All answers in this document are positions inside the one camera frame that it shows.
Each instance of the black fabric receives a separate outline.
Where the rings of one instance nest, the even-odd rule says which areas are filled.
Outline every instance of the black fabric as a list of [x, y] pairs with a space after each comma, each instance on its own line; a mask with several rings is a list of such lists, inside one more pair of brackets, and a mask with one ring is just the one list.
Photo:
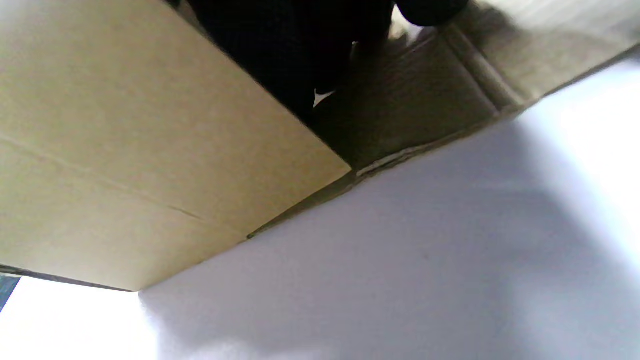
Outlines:
[[[416, 25], [441, 24], [468, 0], [397, 0]], [[303, 121], [335, 90], [353, 42], [386, 38], [392, 0], [189, 0], [216, 44]]]

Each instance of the white wall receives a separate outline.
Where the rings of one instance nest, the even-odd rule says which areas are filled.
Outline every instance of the white wall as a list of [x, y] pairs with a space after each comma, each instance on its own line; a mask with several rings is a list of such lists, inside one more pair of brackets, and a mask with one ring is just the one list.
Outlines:
[[638, 101], [630, 60], [140, 293], [143, 309], [26, 281], [0, 315], [25, 350], [0, 358], [639, 359]]

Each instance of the cardboard box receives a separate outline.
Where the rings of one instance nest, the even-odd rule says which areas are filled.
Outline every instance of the cardboard box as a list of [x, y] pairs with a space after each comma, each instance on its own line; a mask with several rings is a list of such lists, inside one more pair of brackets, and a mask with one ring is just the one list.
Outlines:
[[636, 0], [482, 0], [441, 29], [396, 17], [307, 128], [158, 0], [0, 0], [0, 18], [0, 263], [131, 291], [640, 40]]

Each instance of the tan cardboard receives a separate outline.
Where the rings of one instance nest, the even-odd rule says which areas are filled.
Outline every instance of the tan cardboard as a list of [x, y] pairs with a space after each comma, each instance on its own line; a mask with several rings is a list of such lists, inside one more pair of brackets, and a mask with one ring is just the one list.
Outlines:
[[138, 290], [349, 171], [160, 1], [0, 17], [3, 265]]
[[636, 0], [474, 1], [440, 29], [396, 13], [309, 124], [349, 171], [159, 1], [0, 0], [0, 17], [0, 264], [126, 290], [510, 119], [640, 42]]

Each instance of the cardboard flap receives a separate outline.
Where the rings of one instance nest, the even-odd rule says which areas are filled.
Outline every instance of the cardboard flap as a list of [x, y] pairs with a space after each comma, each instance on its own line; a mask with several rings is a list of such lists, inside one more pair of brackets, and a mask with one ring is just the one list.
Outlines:
[[504, 81], [489, 96], [527, 104], [635, 47], [640, 1], [473, 0], [443, 32], [479, 82]]
[[[0, 185], [0, 263], [130, 290], [161, 279], [152, 269], [162, 264], [180, 264], [161, 272], [167, 276], [243, 241], [349, 171], [156, 0], [0, 0], [0, 143], [2, 159], [13, 164]], [[75, 178], [78, 189], [62, 185]], [[128, 200], [100, 196], [110, 207], [96, 200], [92, 208], [88, 199], [98, 193]], [[95, 236], [78, 230], [85, 244], [74, 248], [81, 240], [69, 240], [72, 224], [95, 223], [103, 212], [115, 217], [105, 216]], [[127, 213], [137, 220], [98, 234], [120, 227]], [[171, 231], [153, 240], [147, 228], [168, 218]], [[38, 222], [66, 230], [45, 236], [27, 228]], [[207, 236], [176, 233], [192, 222]], [[110, 241], [114, 249], [105, 252]], [[98, 276], [121, 266], [127, 252], [126, 271]], [[66, 270], [55, 262], [67, 262]], [[83, 271], [89, 264], [99, 270]], [[135, 281], [122, 278], [127, 271]]]

